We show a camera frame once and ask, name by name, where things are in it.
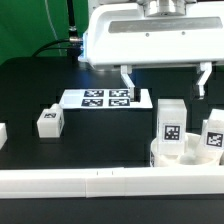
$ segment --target white cube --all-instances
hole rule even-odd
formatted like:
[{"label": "white cube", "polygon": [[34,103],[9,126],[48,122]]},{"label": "white cube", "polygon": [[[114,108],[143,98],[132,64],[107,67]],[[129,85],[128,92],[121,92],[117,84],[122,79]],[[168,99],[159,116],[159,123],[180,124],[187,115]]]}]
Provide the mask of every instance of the white cube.
[{"label": "white cube", "polygon": [[59,138],[64,126],[61,108],[44,109],[37,121],[40,138]]},{"label": "white cube", "polygon": [[2,149],[3,145],[7,140],[6,127],[4,123],[0,123],[0,149]]},{"label": "white cube", "polygon": [[213,109],[204,124],[196,155],[219,159],[224,150],[224,110]]},{"label": "white cube", "polygon": [[157,153],[182,155],[185,150],[187,110],[181,99],[159,99],[157,113]]}]

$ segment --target white block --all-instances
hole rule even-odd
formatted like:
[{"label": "white block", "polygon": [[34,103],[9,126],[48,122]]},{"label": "white block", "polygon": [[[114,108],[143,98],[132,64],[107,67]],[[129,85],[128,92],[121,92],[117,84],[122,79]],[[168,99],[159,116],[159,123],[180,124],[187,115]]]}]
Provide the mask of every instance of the white block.
[{"label": "white block", "polygon": [[213,109],[204,126],[196,155],[220,159],[224,150],[224,110]]},{"label": "white block", "polygon": [[183,100],[158,100],[157,149],[159,154],[184,154],[186,120],[187,110]]},{"label": "white block", "polygon": [[40,138],[59,138],[64,126],[63,110],[57,104],[44,109],[37,121]]},{"label": "white block", "polygon": [[4,123],[0,123],[0,149],[3,147],[7,140],[6,127]]}]

